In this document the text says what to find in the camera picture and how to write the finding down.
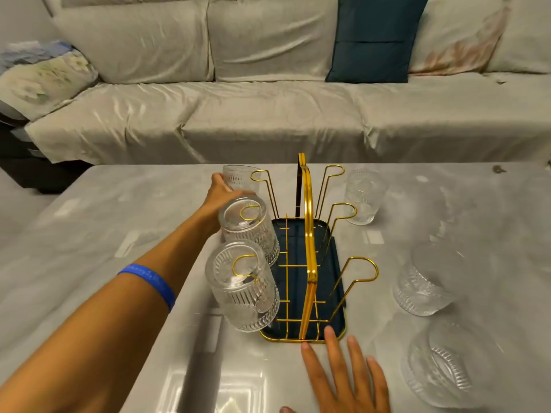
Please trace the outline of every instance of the floor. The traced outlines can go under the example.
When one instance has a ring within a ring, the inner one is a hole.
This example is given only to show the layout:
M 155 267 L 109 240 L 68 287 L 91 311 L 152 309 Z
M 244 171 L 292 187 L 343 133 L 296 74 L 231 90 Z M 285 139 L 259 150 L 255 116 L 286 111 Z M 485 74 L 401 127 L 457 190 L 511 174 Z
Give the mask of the floor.
M 21 233 L 56 198 L 57 195 L 43 195 L 19 187 L 0 169 L 0 248 Z

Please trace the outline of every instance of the forearm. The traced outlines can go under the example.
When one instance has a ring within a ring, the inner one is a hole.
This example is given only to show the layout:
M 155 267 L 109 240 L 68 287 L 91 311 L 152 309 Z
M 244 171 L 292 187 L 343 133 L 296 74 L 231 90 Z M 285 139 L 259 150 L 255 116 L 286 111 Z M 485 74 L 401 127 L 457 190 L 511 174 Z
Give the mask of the forearm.
M 135 263 L 156 271 L 177 296 L 215 222 L 200 209 Z M 11 412 L 118 411 L 168 313 L 142 278 L 115 277 L 6 382 L 0 406 Z

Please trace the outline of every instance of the silicone bracelet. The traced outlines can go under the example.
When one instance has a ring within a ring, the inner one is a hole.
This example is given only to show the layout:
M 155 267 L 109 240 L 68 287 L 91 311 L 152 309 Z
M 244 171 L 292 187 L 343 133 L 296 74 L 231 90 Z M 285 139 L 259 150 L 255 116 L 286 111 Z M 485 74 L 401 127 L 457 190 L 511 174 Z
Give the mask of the silicone bracelet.
M 159 274 L 157 274 L 153 270 L 150 270 L 146 266 L 138 264 L 128 265 L 124 268 L 124 270 L 120 271 L 119 274 L 122 274 L 123 272 L 126 272 L 127 274 L 137 275 L 138 277 L 146 280 L 151 285 L 151 287 L 153 287 L 155 290 L 157 290 L 159 294 L 161 294 L 161 297 L 164 299 L 166 305 L 169 306 L 169 312 L 172 311 L 174 303 L 176 303 L 176 297 L 174 297 L 174 292 L 172 291 L 170 286 L 166 283 L 165 280 L 162 279 Z

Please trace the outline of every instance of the sofa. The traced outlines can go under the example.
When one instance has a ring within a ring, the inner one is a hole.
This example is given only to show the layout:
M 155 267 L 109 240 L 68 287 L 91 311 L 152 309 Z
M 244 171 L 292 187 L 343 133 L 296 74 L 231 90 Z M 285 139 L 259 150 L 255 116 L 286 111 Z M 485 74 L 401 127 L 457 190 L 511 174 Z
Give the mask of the sofa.
M 52 163 L 551 158 L 551 0 L 429 0 L 407 83 L 326 82 L 339 0 L 45 2 L 100 76 L 24 126 Z

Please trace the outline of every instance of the gray marble table top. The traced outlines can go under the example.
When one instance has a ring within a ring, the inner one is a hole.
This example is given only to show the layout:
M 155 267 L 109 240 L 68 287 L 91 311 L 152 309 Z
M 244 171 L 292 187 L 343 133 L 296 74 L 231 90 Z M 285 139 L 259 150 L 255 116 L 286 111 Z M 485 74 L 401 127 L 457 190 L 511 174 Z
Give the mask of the gray marble table top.
M 271 172 L 281 215 L 291 215 L 296 166 L 262 167 Z M 309 167 L 317 198 L 325 166 Z M 549 411 L 551 188 L 542 186 L 551 186 L 551 175 L 521 163 L 345 168 L 379 171 L 390 184 L 372 224 L 340 221 L 335 238 L 341 265 L 349 256 L 367 256 L 380 268 L 376 281 L 349 295 L 346 311 L 348 333 L 385 371 L 393 412 L 440 411 L 409 390 L 399 368 L 410 339 L 431 318 L 404 312 L 390 291 L 411 247 L 439 238 L 460 248 L 470 267 L 465 299 L 446 310 L 483 325 L 502 351 L 499 385 L 485 411 Z M 93 167 L 0 250 L 0 383 L 83 301 L 189 217 L 203 202 L 211 173 L 221 169 Z M 342 201 L 346 176 L 329 184 L 323 219 Z M 240 333 L 213 303 L 204 264 L 220 240 L 211 237 L 193 266 L 123 412 L 272 413 L 284 405 L 318 411 L 299 346 Z M 344 287 L 370 275 L 367 269 L 351 263 Z M 325 348 L 315 350 L 330 371 Z

